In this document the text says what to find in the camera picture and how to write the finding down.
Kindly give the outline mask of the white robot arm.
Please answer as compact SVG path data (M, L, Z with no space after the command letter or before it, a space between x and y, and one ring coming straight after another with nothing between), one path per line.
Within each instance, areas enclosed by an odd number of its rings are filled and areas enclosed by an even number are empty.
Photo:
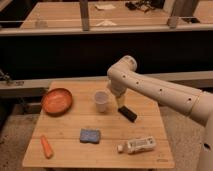
M205 127L197 171L213 171L213 94L136 73L137 62L129 55L122 57L107 71L108 88L119 107L124 105L129 88Z

